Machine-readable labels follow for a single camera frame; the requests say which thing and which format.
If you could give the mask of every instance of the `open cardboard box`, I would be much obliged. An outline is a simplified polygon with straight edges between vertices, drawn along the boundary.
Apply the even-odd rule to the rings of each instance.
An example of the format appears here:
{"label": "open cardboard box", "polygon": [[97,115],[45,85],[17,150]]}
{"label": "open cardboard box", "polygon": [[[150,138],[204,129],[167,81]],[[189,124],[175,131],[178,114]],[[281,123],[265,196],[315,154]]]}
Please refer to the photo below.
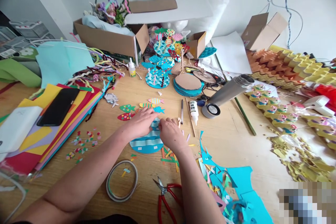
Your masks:
{"label": "open cardboard box", "polygon": [[251,17],[241,35],[245,49],[251,51],[267,50],[288,26],[288,22],[278,12],[269,23],[267,23],[267,18],[268,12]]}
{"label": "open cardboard box", "polygon": [[205,36],[207,32],[201,31],[199,33],[194,33],[191,35],[187,41],[187,46],[190,46],[189,52],[194,56],[194,58],[199,58],[205,49]]}
{"label": "open cardboard box", "polygon": [[166,23],[213,15],[208,0],[150,0],[129,2],[126,24]]}
{"label": "open cardboard box", "polygon": [[76,20],[74,26],[81,41],[88,47],[132,57],[137,67],[149,43],[148,27],[146,24],[128,25],[135,36],[91,28],[83,25],[82,19]]}

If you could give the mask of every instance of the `cardboard circle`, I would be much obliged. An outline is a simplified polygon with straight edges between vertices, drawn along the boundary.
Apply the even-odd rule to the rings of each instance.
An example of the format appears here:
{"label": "cardboard circle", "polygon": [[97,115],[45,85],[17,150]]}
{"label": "cardboard circle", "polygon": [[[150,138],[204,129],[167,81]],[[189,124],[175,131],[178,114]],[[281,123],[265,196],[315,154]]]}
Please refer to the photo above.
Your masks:
{"label": "cardboard circle", "polygon": [[214,84],[216,83],[216,80],[212,77],[211,74],[209,73],[204,73],[204,75],[202,75],[201,72],[198,72],[198,71],[194,71],[193,74],[199,78],[201,81],[204,81],[206,83],[210,83],[210,84]]}
{"label": "cardboard circle", "polygon": [[195,90],[202,86],[201,81],[196,76],[188,73],[176,76],[175,81],[181,88],[186,90]]}

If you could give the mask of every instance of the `smartphone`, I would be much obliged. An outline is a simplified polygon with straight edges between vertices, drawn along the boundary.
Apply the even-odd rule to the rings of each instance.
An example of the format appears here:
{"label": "smartphone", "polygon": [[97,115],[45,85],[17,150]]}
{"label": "smartphone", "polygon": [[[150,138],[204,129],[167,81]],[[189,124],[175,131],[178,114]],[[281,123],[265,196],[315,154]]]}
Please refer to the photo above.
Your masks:
{"label": "smartphone", "polygon": [[37,122],[37,126],[60,126],[79,93],[79,89],[62,89]]}

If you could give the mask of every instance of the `white glue bottle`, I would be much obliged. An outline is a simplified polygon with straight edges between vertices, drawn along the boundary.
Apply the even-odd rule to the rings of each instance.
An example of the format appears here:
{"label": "white glue bottle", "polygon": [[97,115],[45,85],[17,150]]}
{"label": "white glue bottle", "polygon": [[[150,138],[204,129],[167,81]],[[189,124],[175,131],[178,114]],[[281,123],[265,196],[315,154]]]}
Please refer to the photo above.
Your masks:
{"label": "white glue bottle", "polygon": [[197,121],[198,121],[197,102],[196,101],[190,101],[189,106],[190,106],[190,114],[191,114],[192,120],[194,121],[194,123],[197,126]]}
{"label": "white glue bottle", "polygon": [[136,72],[135,72],[135,64],[132,62],[132,58],[129,59],[129,63],[128,63],[128,70],[129,70],[129,75],[131,77],[135,77],[136,76]]}

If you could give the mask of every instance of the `hand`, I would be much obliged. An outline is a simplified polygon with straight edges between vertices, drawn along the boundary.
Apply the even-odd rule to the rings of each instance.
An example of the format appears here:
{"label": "hand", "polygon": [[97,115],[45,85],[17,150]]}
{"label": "hand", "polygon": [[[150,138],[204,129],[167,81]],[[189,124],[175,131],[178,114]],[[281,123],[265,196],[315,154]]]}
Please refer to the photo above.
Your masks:
{"label": "hand", "polygon": [[151,123],[160,113],[152,108],[143,108],[133,118],[121,126],[116,133],[122,135],[123,140],[130,142],[135,138],[147,135],[151,129]]}
{"label": "hand", "polygon": [[188,144],[184,139],[181,130],[177,126],[175,119],[161,119],[159,123],[159,129],[161,131],[160,138],[162,142],[175,154],[184,147],[188,147]]}

